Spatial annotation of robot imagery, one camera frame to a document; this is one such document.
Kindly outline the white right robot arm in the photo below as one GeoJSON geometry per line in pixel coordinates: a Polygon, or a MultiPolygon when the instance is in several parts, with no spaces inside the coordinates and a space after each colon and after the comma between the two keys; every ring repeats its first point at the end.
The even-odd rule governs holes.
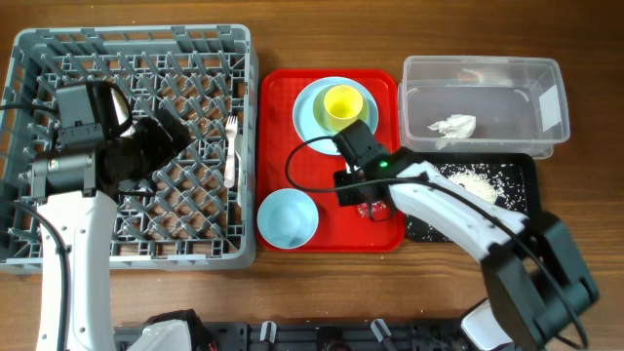
{"type": "Polygon", "coordinates": [[[588,347],[580,316],[599,291],[557,216],[529,218],[486,202],[405,148],[390,154],[369,146],[341,154],[363,174],[356,186],[430,224],[480,263],[487,299],[460,322],[477,349],[513,343],[541,350],[569,325],[578,332],[576,346],[588,347]]]}

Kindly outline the white paper napkin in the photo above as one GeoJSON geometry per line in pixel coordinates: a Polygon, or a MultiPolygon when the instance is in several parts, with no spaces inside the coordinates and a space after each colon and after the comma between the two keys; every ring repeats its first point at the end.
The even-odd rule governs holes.
{"type": "Polygon", "coordinates": [[[429,130],[440,133],[441,139],[435,143],[438,150],[455,144],[456,139],[466,139],[472,136],[476,129],[476,117],[472,115],[453,114],[446,120],[438,121],[428,127],[429,130]]]}

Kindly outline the white plastic fork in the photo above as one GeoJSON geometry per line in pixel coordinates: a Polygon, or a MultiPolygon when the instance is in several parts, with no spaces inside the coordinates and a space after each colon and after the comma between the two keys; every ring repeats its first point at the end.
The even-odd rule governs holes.
{"type": "Polygon", "coordinates": [[[224,169],[224,186],[231,188],[235,183],[235,139],[238,134],[238,118],[229,115],[225,125],[227,155],[224,169]]]}

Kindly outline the rice and food scraps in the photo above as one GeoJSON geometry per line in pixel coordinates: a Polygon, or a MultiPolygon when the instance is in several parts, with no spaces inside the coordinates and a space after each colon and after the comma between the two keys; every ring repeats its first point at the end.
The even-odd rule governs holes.
{"type": "Polygon", "coordinates": [[[528,215],[524,175],[517,164],[436,164],[436,170],[482,200],[528,215]]]}

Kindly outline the light blue small bowl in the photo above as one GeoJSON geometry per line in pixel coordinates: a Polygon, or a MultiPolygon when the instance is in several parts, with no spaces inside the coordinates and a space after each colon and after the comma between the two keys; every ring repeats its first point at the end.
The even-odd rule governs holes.
{"type": "Polygon", "coordinates": [[[307,244],[315,235],[319,221],[319,211],[311,197],[293,188],[269,194],[260,204],[256,218],[262,239],[281,250],[307,244]]]}

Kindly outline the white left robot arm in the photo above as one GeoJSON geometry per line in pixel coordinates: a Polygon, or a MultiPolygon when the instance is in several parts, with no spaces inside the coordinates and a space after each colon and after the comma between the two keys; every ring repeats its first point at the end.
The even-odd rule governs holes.
{"type": "Polygon", "coordinates": [[[38,349],[114,349],[109,245],[119,187],[161,169],[191,141],[167,110],[124,123],[111,115],[62,128],[60,148],[35,160],[31,196],[43,244],[38,349]]]}

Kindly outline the red plastic snack wrapper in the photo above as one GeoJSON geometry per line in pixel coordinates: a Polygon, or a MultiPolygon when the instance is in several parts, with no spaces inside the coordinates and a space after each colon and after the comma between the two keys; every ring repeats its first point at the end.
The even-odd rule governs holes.
{"type": "Polygon", "coordinates": [[[361,217],[382,220],[391,214],[391,210],[383,201],[361,203],[356,206],[361,217]]]}

